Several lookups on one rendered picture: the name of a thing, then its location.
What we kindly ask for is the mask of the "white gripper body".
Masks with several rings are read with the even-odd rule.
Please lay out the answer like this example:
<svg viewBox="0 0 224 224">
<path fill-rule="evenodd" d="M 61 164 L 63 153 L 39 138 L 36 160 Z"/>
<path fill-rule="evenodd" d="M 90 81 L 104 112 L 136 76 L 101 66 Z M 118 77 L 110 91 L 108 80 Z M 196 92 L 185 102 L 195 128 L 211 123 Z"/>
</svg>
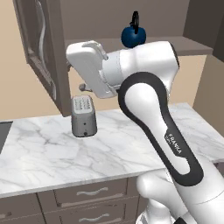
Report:
<svg viewBox="0 0 224 224">
<path fill-rule="evenodd" d="M 106 99 L 116 96 L 116 91 L 106 81 L 103 61 L 109 57 L 102 45 L 96 41 L 71 44 L 66 49 L 66 59 L 85 81 L 88 89 L 98 98 Z"/>
</svg>

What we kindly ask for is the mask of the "brown cabinet door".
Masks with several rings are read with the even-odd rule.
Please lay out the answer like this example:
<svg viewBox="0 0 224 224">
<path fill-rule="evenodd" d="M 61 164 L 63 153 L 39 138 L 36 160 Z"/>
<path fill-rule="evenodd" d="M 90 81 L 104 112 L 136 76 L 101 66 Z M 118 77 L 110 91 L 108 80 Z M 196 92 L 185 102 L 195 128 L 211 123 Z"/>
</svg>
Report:
<svg viewBox="0 0 224 224">
<path fill-rule="evenodd" d="M 183 35 L 212 48 L 224 62 L 224 0 L 190 0 Z"/>
<path fill-rule="evenodd" d="M 39 57 L 40 20 L 35 0 L 12 0 L 26 62 L 63 116 L 71 115 L 71 95 L 60 0 L 39 0 L 45 14 L 44 57 Z"/>
</svg>

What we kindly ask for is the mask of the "grey toaster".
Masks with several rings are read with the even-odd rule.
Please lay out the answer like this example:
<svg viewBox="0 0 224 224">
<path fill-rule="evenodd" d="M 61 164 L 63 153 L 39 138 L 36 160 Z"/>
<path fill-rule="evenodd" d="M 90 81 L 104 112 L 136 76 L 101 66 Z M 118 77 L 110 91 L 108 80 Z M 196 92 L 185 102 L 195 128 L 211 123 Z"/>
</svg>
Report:
<svg viewBox="0 0 224 224">
<path fill-rule="evenodd" d="M 71 123 L 75 137 L 91 137 L 97 133 L 95 107 L 90 95 L 72 98 Z"/>
</svg>

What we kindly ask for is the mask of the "brown drawer front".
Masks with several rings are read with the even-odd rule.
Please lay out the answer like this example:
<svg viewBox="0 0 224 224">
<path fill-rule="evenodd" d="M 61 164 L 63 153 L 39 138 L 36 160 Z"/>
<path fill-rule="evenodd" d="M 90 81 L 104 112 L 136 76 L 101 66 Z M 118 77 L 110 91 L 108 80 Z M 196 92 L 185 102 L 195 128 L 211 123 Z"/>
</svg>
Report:
<svg viewBox="0 0 224 224">
<path fill-rule="evenodd" d="M 0 199 L 0 224 L 46 224 L 37 194 Z"/>
<path fill-rule="evenodd" d="M 80 205 L 99 200 L 121 198 L 126 194 L 127 179 L 98 182 L 87 185 L 77 185 L 54 190 L 54 197 L 58 207 Z"/>
<path fill-rule="evenodd" d="M 137 204 L 138 197 L 135 196 L 83 208 L 62 209 L 58 212 L 45 213 L 44 216 L 46 224 L 135 224 Z M 95 218 L 102 214 L 110 214 L 110 216 L 97 222 L 79 222 L 79 218 Z"/>
</svg>

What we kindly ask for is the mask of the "brown wall cabinet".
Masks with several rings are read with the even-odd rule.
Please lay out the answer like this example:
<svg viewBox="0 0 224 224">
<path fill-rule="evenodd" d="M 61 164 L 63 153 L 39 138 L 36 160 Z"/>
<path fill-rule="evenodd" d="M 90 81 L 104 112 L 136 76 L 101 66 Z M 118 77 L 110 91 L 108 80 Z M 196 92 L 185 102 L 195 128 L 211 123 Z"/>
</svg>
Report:
<svg viewBox="0 0 224 224">
<path fill-rule="evenodd" d="M 59 0 L 67 44 L 96 40 L 108 51 L 123 48 L 121 34 L 137 11 L 148 42 L 167 40 L 179 56 L 210 54 L 213 49 L 184 36 L 190 0 Z"/>
</svg>

